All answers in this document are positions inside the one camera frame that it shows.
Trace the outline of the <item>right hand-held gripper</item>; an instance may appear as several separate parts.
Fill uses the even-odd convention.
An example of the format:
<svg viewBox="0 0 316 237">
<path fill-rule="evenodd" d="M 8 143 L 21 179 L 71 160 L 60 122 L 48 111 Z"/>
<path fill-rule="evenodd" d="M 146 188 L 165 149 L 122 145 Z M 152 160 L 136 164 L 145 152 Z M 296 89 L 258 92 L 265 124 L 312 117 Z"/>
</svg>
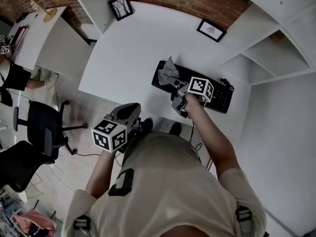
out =
<svg viewBox="0 0 316 237">
<path fill-rule="evenodd" d="M 175 88 L 171 93 L 172 108 L 182 117 L 187 118 L 188 113 L 185 111 L 187 104 L 185 96 L 188 93 L 195 95 L 204 108 L 212 98 L 214 87 L 208 79 L 191 77 L 189 83 L 170 77 L 170 84 Z"/>
</svg>

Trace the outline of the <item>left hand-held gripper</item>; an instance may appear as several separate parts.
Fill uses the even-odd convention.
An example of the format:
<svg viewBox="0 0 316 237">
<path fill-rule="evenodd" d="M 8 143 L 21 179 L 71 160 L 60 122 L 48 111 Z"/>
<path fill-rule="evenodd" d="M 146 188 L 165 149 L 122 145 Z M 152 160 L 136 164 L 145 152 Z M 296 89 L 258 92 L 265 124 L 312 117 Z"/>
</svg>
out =
<svg viewBox="0 0 316 237">
<path fill-rule="evenodd" d="M 128 103 L 114 108 L 91 129 L 93 144 L 109 153 L 117 151 L 127 143 L 127 129 L 132 129 L 140 113 L 139 103 Z"/>
</svg>

